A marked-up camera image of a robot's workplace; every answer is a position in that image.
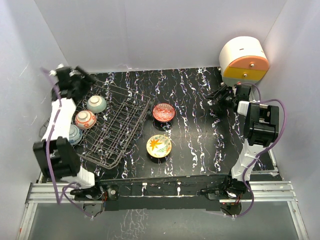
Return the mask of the pale green ceramic bowl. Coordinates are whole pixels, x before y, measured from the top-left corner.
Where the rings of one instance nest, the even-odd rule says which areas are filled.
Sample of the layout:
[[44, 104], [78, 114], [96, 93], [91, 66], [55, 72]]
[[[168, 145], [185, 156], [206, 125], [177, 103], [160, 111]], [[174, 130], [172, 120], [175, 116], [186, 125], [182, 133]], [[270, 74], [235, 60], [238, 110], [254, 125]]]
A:
[[106, 100], [99, 95], [93, 95], [87, 101], [87, 109], [94, 114], [103, 112], [106, 107]]

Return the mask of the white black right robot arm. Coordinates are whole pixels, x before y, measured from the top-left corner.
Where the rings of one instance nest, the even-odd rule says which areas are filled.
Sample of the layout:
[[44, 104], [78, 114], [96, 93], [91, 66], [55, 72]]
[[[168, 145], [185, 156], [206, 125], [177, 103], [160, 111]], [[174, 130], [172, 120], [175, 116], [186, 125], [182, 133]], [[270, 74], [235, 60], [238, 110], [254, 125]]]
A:
[[224, 194], [230, 199], [240, 200], [250, 189], [249, 181], [259, 157], [269, 151], [279, 136], [279, 107], [262, 104], [260, 100], [250, 101], [253, 83], [237, 83], [228, 86], [223, 83], [217, 90], [205, 98], [219, 107], [233, 108], [245, 117], [244, 144], [235, 165], [223, 182], [216, 186], [207, 186], [199, 191], [201, 195]]

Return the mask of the red geometric patterned bowl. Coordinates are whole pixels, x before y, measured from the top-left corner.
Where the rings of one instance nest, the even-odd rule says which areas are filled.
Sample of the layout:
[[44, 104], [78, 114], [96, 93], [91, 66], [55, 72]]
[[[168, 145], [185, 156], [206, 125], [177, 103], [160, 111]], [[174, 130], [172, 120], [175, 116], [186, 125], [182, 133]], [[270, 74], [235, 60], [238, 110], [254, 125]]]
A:
[[174, 107], [168, 103], [159, 103], [153, 110], [153, 117], [162, 123], [170, 122], [175, 117], [176, 111]]

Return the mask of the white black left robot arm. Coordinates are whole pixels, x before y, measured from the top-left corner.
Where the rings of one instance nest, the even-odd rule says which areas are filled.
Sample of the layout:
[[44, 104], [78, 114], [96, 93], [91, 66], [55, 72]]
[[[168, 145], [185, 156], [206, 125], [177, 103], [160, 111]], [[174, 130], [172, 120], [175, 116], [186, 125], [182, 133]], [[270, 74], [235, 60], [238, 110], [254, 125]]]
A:
[[57, 181], [65, 181], [72, 187], [76, 198], [99, 200], [103, 187], [94, 173], [82, 167], [80, 156], [70, 142], [70, 129], [77, 103], [82, 101], [96, 79], [82, 67], [60, 64], [55, 70], [42, 68], [52, 85], [51, 115], [46, 132], [40, 141], [33, 144], [43, 176], [50, 179], [57, 190]]

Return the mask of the orange leaf patterned bowl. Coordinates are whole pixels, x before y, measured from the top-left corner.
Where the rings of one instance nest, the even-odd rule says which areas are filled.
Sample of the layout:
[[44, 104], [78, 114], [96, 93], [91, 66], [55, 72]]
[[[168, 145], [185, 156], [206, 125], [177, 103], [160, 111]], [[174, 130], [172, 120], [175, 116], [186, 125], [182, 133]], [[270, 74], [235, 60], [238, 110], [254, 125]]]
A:
[[75, 117], [75, 125], [82, 130], [93, 127], [97, 122], [95, 114], [89, 110], [82, 110]]

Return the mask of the blue patterned bowl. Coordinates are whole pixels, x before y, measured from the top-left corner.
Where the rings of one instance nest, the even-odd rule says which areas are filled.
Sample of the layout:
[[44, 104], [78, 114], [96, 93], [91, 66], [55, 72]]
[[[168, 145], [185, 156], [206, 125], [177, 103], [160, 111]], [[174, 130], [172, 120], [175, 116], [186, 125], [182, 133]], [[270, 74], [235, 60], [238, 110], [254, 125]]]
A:
[[71, 124], [69, 129], [69, 143], [74, 146], [77, 145], [83, 137], [83, 132], [76, 125]]

